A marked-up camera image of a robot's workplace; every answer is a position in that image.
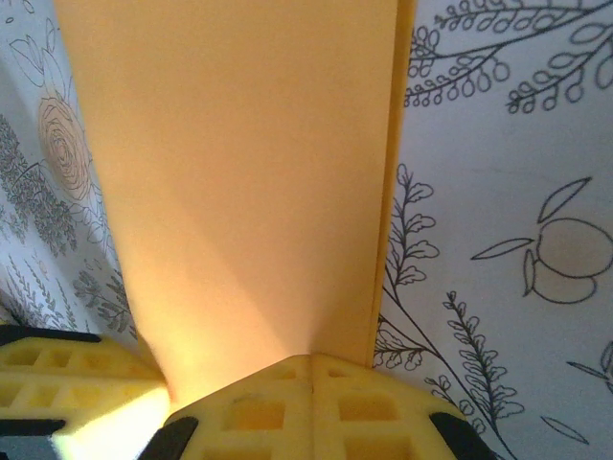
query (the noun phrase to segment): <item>square hole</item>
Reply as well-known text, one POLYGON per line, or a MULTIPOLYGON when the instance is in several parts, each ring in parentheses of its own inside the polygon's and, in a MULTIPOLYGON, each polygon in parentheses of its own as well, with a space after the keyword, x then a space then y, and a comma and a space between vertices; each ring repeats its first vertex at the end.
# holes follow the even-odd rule
POLYGON ((39 385, 30 398, 30 407, 51 407, 58 391, 57 385, 39 385))
POLYGON ((383 393, 353 393, 338 401, 343 422, 397 420, 396 404, 383 393))
POLYGON ((86 353, 83 357, 83 362, 88 369, 94 371, 106 371, 111 367, 113 359, 111 355, 103 355, 100 353, 86 353))
POLYGON ((414 460, 407 439, 352 437, 345 440, 346 460, 414 460))
POLYGON ((270 448, 240 448, 228 450, 207 450, 202 460, 271 460, 270 448))
POLYGON ((16 381, 0 383, 0 407, 11 407, 21 387, 22 384, 16 381))
POLYGON ((230 406, 224 429, 282 429, 285 404, 261 398, 243 398, 230 406))
POLYGON ((12 352, 5 362, 10 366, 32 366, 40 356, 40 352, 39 348, 22 348, 12 352))
POLYGON ((95 407, 102 396, 100 388, 95 386, 78 386, 72 388, 68 398, 62 402, 66 407, 95 407))
POLYGON ((49 354, 50 367, 66 367, 71 353, 68 350, 53 350, 49 354))
POLYGON ((71 352, 69 350, 51 350, 43 354, 36 365, 44 367, 66 367, 70 360, 70 355, 71 352))

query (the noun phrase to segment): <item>lemon drawing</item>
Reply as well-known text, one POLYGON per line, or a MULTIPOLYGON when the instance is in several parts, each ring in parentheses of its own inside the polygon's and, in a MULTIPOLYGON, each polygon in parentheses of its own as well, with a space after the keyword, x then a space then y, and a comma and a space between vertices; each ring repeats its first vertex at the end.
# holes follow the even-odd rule
POLYGON ((590 278, 613 265, 613 240, 589 222, 557 218, 541 228, 536 257, 561 276, 590 278))
POLYGON ((577 304, 592 297, 596 277, 613 266, 613 238, 580 218, 553 218, 592 177, 574 180, 547 197, 536 223, 538 238, 511 238, 470 258, 484 261, 524 250, 524 297, 534 292, 555 304, 577 304))
POLYGON ((568 278, 556 273, 542 261, 534 263, 532 291, 555 304, 578 304, 596 292, 594 278, 568 278))

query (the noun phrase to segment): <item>floral wallpaper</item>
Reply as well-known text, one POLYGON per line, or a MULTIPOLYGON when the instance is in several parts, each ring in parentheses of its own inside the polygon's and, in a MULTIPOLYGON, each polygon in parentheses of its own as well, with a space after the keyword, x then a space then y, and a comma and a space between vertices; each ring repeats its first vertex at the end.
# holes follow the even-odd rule
MULTIPOLYGON (((0 320, 136 344, 51 2, 0 0, 0 320)), ((422 1, 374 366, 500 459, 613 451, 613 0, 422 1)))
POLYGON ((375 368, 500 459, 613 451, 613 1, 419 2, 375 368))
POLYGON ((0 1, 0 320, 136 333, 52 2, 0 1))

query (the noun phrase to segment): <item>black rubber pad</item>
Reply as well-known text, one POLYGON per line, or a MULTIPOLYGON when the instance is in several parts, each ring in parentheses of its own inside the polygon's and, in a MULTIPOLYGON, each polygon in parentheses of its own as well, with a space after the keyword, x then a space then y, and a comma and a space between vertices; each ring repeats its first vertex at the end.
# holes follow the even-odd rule
POLYGON ((63 420, 0 420, 0 460, 61 460, 52 441, 63 420))
POLYGON ((496 454, 466 420, 445 412, 430 415, 430 420, 458 460, 496 460, 496 454))
POLYGON ((97 343, 102 339, 94 333, 73 333, 70 331, 56 331, 53 329, 29 328, 26 326, 14 326, 12 324, 0 325, 0 347, 16 342, 23 338, 55 338, 58 340, 73 340, 77 342, 97 343))
POLYGON ((183 417, 158 429, 138 460, 179 460, 198 426, 195 417, 183 417))

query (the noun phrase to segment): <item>yellow paper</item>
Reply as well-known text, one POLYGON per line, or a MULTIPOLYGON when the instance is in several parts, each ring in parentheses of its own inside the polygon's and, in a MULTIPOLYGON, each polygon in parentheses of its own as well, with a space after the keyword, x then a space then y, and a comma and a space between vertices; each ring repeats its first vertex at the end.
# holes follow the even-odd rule
POLYGON ((129 304, 177 405, 291 355, 370 364, 409 3, 56 4, 129 304))

